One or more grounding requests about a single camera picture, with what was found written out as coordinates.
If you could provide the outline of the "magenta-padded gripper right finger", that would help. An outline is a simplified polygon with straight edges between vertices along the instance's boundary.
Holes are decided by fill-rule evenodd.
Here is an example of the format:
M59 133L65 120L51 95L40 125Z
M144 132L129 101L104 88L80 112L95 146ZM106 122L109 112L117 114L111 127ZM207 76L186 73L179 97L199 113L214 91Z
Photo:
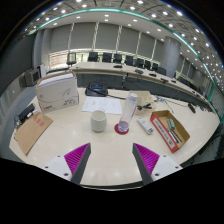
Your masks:
M168 155L158 155L137 143L133 144L132 153L135 157L144 185L152 183L182 169L182 167Z

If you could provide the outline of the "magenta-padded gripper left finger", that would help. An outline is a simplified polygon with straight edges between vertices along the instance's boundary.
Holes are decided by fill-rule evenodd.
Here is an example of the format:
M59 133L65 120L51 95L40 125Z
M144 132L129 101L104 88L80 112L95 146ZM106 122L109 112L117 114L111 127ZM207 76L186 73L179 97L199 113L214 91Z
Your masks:
M91 144L87 143L65 155L56 155L43 169L79 185L90 154Z

